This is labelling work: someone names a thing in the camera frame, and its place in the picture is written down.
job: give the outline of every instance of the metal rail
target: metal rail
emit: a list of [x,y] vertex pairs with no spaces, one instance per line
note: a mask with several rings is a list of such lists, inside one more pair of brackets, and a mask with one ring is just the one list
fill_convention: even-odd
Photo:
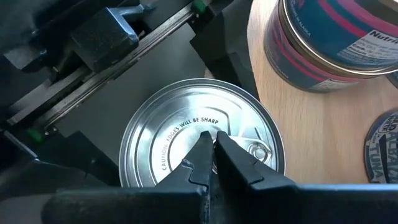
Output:
[[79,81],[88,74],[90,74],[90,70],[85,66],[82,66],[63,80],[60,80],[53,85],[51,85],[50,80],[44,81],[41,85],[8,108],[8,113],[11,114],[10,118],[7,120],[8,124],[14,125],[19,123],[33,111],[46,104],[46,102],[60,97],[65,94],[65,91],[76,87]]
[[83,103],[84,100],[94,92],[104,87],[107,82],[117,78],[127,69],[132,67],[142,56],[148,53],[150,49],[154,48],[170,34],[183,26],[192,16],[193,12],[191,11],[191,4],[189,4],[142,39],[139,42],[138,48],[133,50],[116,65],[98,74],[93,73],[92,77],[82,84],[82,86],[78,87],[75,91],[59,101],[54,107],[35,120],[34,126],[46,128],[58,121],[69,111]]

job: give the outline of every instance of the dark can lid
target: dark can lid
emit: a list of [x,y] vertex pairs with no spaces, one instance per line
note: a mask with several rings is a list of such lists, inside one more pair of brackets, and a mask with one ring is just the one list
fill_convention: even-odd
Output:
[[398,108],[373,123],[365,140],[365,165],[371,183],[398,183]]

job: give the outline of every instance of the red stripe on label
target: red stripe on label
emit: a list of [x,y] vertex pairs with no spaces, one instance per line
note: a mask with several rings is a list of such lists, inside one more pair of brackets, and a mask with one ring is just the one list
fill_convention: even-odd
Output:
[[362,8],[354,0],[337,0],[337,3],[361,22],[389,35],[398,36],[398,26],[388,23]]
[[327,77],[327,78],[332,78],[335,80],[340,80],[340,81],[346,81],[346,82],[358,82],[359,80],[357,78],[346,78],[346,77],[338,77],[335,75],[332,75],[318,67],[316,67],[315,65],[313,65],[312,63],[310,63],[307,59],[305,59],[303,56],[301,56],[289,43],[289,41],[286,38],[286,35],[283,31],[282,26],[280,25],[280,20],[277,20],[277,24],[274,24],[274,26],[276,27],[276,30],[279,31],[279,35],[280,38],[277,39],[278,41],[280,40],[282,45],[284,46],[283,49],[287,49],[289,52],[287,52],[289,55],[292,55],[295,59],[297,59],[301,64],[303,64],[304,66],[306,66],[307,68],[310,69],[310,71],[314,71],[316,74],[319,74],[323,77]]
[[346,20],[343,18],[341,15],[339,15],[328,3],[327,0],[318,0],[319,5],[322,7],[322,9],[341,27],[346,29],[348,32],[354,34],[357,37],[363,37],[367,33],[360,28],[356,27],[350,21]]
[[325,81],[324,78],[318,77],[314,74],[312,74],[311,72],[307,71],[305,68],[303,68],[301,65],[299,65],[284,49],[284,47],[282,46],[282,43],[279,41],[278,37],[277,37],[277,33],[275,30],[273,30],[273,35],[274,35],[274,39],[276,41],[276,44],[278,45],[280,51],[282,52],[282,54],[285,56],[285,58],[294,66],[296,67],[300,72],[318,80],[318,81]]

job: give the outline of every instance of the stacked can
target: stacked can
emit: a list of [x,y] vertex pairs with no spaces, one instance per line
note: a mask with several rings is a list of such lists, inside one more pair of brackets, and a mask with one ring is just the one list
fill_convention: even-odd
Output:
[[264,48],[274,70],[305,91],[328,92],[390,74],[398,70],[398,3],[280,0]]

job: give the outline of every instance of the metal can rim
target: metal can rim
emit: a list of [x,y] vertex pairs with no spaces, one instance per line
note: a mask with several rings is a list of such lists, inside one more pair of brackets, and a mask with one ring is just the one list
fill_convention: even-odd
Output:
[[242,99],[244,99],[248,104],[252,106],[253,109],[257,110],[257,112],[264,117],[264,120],[267,121],[267,124],[269,126],[270,131],[273,133],[273,136],[275,138],[275,150],[279,153],[278,154],[278,170],[277,172],[280,172],[282,174],[285,174],[286,172],[286,158],[285,158],[285,148],[282,140],[282,136],[280,135],[280,132],[278,130],[278,127],[275,124],[274,119],[272,118],[271,114],[267,111],[267,109],[257,100],[255,97],[253,97],[250,93],[248,93],[246,90],[243,90],[242,88],[230,84],[228,82],[224,82],[221,80],[214,80],[210,78],[192,78],[188,80],[181,80],[172,84],[169,84],[156,93],[154,93],[152,96],[150,96],[140,107],[139,109],[134,113],[132,118],[127,124],[127,127],[124,131],[123,138],[121,141],[121,146],[119,150],[119,178],[122,187],[129,187],[129,177],[127,173],[127,156],[129,153],[128,146],[130,145],[131,142],[131,134],[134,132],[134,130],[137,129],[136,124],[139,121],[139,118],[142,116],[143,113],[146,112],[146,109],[159,97],[167,94],[170,91],[175,91],[178,88],[181,87],[188,87],[190,85],[208,85],[208,86],[216,86],[222,90],[226,90],[229,92],[232,92],[238,96],[240,96]]
[[289,40],[294,49],[296,49],[310,63],[318,66],[320,69],[325,70],[326,72],[337,73],[336,75],[342,77],[366,79],[398,71],[397,65],[387,68],[378,68],[375,70],[357,70],[345,67],[343,65],[338,65],[337,63],[332,62],[332,60],[326,59],[326,57],[322,56],[315,49],[311,48],[311,46],[306,43],[303,38],[301,38],[287,11],[287,0],[279,1],[279,17],[281,25],[284,28],[285,35],[287,37],[291,37]]

